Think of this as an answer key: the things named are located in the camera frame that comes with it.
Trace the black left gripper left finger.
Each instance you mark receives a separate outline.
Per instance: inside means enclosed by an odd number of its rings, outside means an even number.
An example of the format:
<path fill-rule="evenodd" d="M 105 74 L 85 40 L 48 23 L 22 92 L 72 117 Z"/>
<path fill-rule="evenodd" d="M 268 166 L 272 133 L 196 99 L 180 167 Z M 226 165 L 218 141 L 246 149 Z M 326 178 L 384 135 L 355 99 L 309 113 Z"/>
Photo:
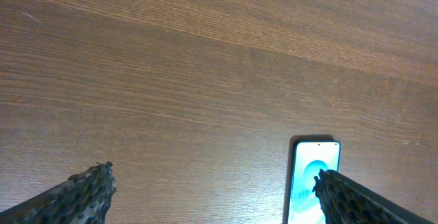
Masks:
<path fill-rule="evenodd" d="M 104 224 L 116 192 L 113 164 L 97 164 L 1 212 L 5 224 Z"/>

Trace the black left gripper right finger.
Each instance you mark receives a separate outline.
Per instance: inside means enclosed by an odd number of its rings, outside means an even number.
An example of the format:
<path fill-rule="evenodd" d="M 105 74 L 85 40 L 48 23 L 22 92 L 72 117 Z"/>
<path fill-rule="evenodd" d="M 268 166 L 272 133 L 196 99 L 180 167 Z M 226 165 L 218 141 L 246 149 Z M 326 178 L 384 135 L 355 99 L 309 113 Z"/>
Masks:
<path fill-rule="evenodd" d="M 327 224 L 433 224 L 334 170 L 320 170 L 313 192 Z"/>

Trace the blue Galaxy smartphone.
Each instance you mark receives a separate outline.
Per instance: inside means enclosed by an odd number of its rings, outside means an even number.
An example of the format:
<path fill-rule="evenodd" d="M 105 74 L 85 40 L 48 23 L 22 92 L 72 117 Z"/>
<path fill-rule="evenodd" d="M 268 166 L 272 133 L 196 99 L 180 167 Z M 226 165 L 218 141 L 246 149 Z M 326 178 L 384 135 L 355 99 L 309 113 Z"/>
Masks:
<path fill-rule="evenodd" d="M 297 140 L 293 142 L 289 173 L 287 224 L 325 224 L 320 200 L 313 192 L 314 178 L 323 170 L 339 168 L 341 144 L 336 140 Z"/>

